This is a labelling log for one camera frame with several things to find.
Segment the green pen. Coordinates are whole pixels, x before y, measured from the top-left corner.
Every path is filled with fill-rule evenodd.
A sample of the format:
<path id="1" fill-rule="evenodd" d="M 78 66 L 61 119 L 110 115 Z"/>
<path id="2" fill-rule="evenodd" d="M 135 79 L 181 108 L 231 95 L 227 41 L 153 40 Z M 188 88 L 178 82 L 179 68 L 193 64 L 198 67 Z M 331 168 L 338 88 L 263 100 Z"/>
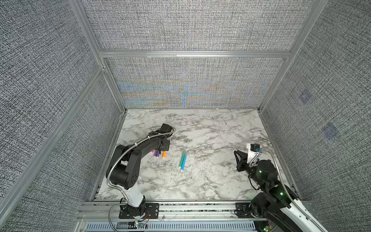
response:
<path id="1" fill-rule="evenodd" d="M 181 170 L 183 169 L 183 164 L 184 164 L 185 157 L 186 157 L 186 154 L 183 153 L 182 156 L 181 156 L 180 164 L 179 164 L 179 168 Z"/>

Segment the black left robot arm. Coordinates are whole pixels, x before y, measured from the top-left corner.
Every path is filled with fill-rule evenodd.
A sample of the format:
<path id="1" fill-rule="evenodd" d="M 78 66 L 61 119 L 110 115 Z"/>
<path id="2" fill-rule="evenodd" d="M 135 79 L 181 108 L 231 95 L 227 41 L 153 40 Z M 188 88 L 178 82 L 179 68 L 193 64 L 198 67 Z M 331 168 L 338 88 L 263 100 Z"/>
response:
<path id="1" fill-rule="evenodd" d="M 106 183 L 122 193 L 127 212 L 135 218 L 142 218 L 146 208 L 146 198 L 137 184 L 141 160 L 153 150 L 168 151 L 170 136 L 171 133 L 152 135 L 133 145 L 119 145 L 114 150 L 106 171 Z"/>

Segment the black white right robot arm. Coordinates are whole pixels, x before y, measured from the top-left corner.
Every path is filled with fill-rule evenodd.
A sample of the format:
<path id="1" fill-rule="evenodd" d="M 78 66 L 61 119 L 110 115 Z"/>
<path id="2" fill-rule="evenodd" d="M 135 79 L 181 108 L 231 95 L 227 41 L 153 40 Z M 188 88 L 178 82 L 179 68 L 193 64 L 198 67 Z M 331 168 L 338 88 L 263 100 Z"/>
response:
<path id="1" fill-rule="evenodd" d="M 283 182 L 278 162 L 269 148 L 245 153 L 235 150 L 237 171 L 246 172 L 261 191 L 250 201 L 249 214 L 266 218 L 284 232 L 326 232 L 327 229 L 309 212 L 297 194 Z"/>

